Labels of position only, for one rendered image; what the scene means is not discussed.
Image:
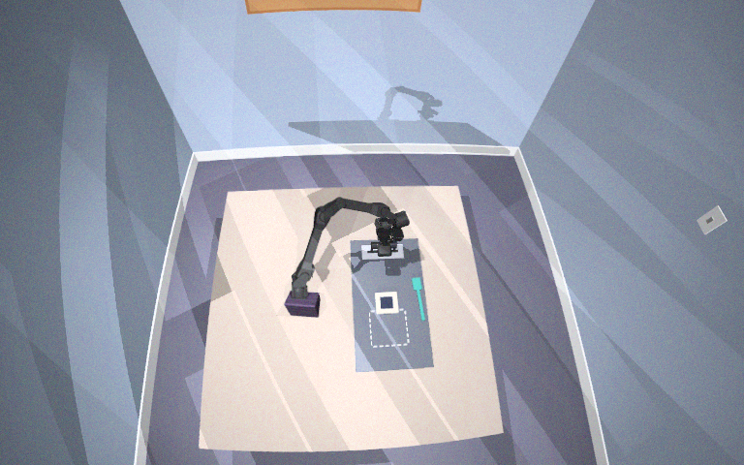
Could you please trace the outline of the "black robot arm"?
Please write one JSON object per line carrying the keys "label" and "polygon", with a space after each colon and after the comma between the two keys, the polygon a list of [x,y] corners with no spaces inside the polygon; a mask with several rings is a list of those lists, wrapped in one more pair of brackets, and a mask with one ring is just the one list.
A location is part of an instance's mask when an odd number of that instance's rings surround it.
{"label": "black robot arm", "polygon": [[[367,212],[382,218],[374,224],[381,234],[388,234],[391,231],[390,243],[401,241],[404,233],[401,228],[410,225],[410,219],[406,211],[397,213],[390,212],[389,206],[382,202],[363,202],[343,199],[338,197],[315,210],[314,228],[311,233],[305,254],[301,262],[297,265],[296,272],[292,275],[292,299],[307,299],[306,283],[313,278],[315,266],[313,261],[318,249],[318,243],[323,229],[326,227],[330,217],[335,215],[341,208]],[[393,226],[393,227],[392,227]]]}

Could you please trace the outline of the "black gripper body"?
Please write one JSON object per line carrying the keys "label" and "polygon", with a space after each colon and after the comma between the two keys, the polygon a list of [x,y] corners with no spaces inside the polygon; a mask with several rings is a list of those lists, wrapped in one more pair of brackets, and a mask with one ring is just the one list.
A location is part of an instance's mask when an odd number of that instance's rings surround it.
{"label": "black gripper body", "polygon": [[[376,221],[381,220],[382,218],[375,219]],[[377,237],[378,240],[380,240],[381,246],[378,247],[378,256],[379,257],[390,257],[392,254],[391,246],[389,246],[388,240],[390,240],[391,231],[388,234],[381,234],[379,230],[377,230]]]}

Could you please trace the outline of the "teal flat bar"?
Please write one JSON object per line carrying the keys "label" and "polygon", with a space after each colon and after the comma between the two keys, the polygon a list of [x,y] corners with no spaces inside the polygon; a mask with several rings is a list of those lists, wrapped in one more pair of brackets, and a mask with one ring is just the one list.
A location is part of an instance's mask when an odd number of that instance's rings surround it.
{"label": "teal flat bar", "polygon": [[414,291],[417,291],[417,296],[418,296],[418,304],[419,304],[419,309],[420,309],[420,313],[421,313],[421,318],[422,318],[422,320],[424,321],[424,312],[423,312],[423,306],[422,306],[422,302],[421,302],[421,297],[420,297],[420,292],[419,292],[419,290],[422,290],[422,288],[421,288],[421,283],[420,283],[420,279],[419,279],[419,277],[416,277],[416,278],[412,278],[412,279],[413,279],[413,284],[412,284],[412,285],[413,285],[413,290],[414,290]]}

